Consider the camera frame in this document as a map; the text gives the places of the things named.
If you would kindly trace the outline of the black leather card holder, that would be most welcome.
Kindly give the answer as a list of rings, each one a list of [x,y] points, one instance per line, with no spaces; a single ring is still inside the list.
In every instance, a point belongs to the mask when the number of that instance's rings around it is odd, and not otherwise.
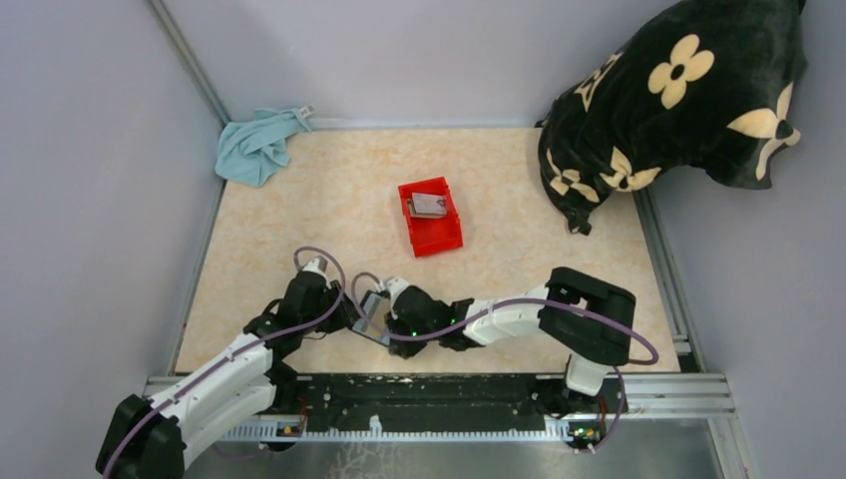
[[[384,331],[387,329],[385,318],[390,313],[390,299],[381,297],[374,291],[368,290],[358,300],[358,305],[365,316],[353,321],[351,331],[380,346],[388,348],[390,338],[384,334]]]

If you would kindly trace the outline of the red plastic bin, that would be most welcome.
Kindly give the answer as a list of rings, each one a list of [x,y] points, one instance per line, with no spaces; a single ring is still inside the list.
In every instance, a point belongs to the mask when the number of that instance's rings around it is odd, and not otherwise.
[[[443,196],[447,204],[447,216],[435,220],[411,218],[406,203],[413,193]],[[398,187],[398,195],[415,257],[430,256],[464,245],[460,216],[444,177],[401,185]]]

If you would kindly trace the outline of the silver VIP card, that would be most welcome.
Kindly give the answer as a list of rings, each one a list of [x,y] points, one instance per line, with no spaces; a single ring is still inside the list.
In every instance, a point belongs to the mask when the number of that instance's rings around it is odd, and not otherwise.
[[[448,213],[446,200],[443,196],[413,193],[410,197],[410,212],[415,217],[444,217]]]

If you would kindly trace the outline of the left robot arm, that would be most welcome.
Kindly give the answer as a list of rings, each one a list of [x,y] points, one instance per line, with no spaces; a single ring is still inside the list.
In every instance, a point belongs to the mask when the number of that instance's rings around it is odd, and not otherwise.
[[[308,401],[284,359],[304,335],[344,325],[345,277],[305,267],[214,359],[148,398],[117,406],[95,469],[105,478],[181,478],[210,446],[249,417],[291,414],[302,431]]]

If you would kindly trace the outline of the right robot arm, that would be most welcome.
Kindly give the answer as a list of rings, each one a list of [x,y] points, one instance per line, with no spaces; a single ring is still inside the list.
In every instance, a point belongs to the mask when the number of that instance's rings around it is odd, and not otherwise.
[[[598,402],[606,375],[630,359],[635,295],[569,267],[556,267],[542,285],[501,299],[446,303],[398,276],[385,288],[393,354],[411,357],[430,341],[465,351],[544,333],[572,353],[562,397],[575,411]]]

